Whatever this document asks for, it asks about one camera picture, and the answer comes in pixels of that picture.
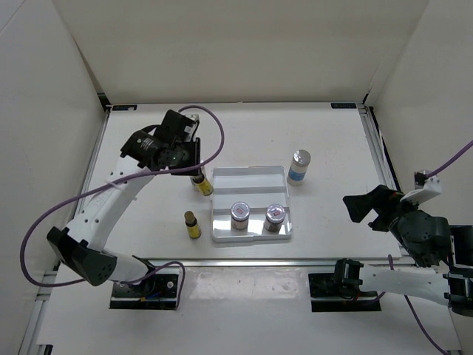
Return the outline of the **small yellow bottle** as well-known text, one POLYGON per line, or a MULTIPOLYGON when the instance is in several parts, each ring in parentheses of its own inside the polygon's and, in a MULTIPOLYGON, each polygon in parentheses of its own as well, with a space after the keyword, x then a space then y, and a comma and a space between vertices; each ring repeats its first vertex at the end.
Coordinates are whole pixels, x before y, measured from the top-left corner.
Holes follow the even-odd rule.
POLYGON ((192 186, 202 195, 210 196, 214 191, 214 187, 211 185, 210 181, 206 177, 205 169, 203 167, 199 168, 197 175, 190 176, 190 181, 192 186))
POLYGON ((186 211, 184 213, 184 218, 189 237, 191 239, 199 238, 202 232, 194 213, 192 211, 186 211))

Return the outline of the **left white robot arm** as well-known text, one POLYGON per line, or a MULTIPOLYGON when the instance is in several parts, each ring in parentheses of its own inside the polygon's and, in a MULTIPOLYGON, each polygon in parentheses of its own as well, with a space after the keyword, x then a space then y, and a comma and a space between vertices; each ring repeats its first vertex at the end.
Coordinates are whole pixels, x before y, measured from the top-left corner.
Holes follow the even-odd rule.
POLYGON ((106 189, 94 194, 77 217, 63 229, 47 235, 60 261, 90 285, 107 280, 129 283, 139 296, 154 290, 151 266, 137 257, 116 254, 106 248, 115 224, 154 173, 173 169, 178 175, 192 175, 200 162, 200 140, 195 133, 197 116, 168 110, 161 124, 134 132, 120 150, 106 189))

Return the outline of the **spice jar white lid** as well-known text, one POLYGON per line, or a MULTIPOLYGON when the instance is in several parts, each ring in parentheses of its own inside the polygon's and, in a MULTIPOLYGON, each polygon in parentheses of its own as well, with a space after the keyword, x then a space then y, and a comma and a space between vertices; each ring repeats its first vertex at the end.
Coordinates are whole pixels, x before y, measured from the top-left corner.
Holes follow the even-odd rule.
POLYGON ((250 207, 242 201, 235 202, 231 207, 231 227, 236 230, 243 230, 248 227, 250 217, 250 207))
POLYGON ((278 232, 285 220, 285 216, 286 212, 282 205, 277 203, 269 205, 265 212, 264 228, 269 232, 278 232))

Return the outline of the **small yellow bottle front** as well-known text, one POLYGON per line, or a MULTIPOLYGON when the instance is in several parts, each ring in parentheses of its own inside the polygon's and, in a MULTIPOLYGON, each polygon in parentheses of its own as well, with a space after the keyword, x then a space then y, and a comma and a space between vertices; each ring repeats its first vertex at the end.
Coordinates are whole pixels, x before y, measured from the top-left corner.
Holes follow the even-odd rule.
POLYGON ((191 239, 199 238, 202 232, 194 213, 192 211, 186 211, 184 213, 184 218, 189 237, 191 239))

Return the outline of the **tall jar blue label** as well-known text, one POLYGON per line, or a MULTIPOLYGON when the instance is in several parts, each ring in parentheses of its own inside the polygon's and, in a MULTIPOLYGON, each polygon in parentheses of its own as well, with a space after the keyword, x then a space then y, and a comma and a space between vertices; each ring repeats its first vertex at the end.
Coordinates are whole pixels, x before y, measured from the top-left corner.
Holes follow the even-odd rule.
POLYGON ((290 168, 287 174, 287 182, 291 186, 302 184, 311 162, 311 155, 307 150, 299 149, 293 153, 290 168))

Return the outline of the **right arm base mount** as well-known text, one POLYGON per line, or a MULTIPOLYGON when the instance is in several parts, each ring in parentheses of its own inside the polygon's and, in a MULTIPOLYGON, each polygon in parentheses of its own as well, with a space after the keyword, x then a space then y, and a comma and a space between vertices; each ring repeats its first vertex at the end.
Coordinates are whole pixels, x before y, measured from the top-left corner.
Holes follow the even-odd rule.
POLYGON ((350 313, 381 311, 383 293, 362 291, 363 263, 351 259, 337 260, 331 272, 308 274, 311 311, 313 313, 350 313))

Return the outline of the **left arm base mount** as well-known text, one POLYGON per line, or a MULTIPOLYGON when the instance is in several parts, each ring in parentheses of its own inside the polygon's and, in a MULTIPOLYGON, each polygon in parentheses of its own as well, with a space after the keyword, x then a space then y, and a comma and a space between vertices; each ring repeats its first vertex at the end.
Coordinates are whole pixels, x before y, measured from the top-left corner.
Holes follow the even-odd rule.
POLYGON ((109 299, 112 310, 176 311, 180 305, 186 270, 178 262, 158 271, 137 285, 115 283, 109 299))

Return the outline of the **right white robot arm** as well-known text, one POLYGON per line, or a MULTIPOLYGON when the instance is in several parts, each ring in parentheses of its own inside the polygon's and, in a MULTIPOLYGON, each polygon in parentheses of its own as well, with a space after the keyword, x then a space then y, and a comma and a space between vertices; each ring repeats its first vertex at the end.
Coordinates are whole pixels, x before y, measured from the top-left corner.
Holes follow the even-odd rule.
POLYGON ((370 212, 373 231, 391 233, 421 271, 393 271, 341 259, 336 262, 332 287, 340 295, 353 291, 385 291, 448 306, 454 313, 472 315, 472 227, 453 226, 419 206, 442 192, 431 178, 406 194, 379 185, 365 195, 345 196, 350 219, 360 223, 370 212))

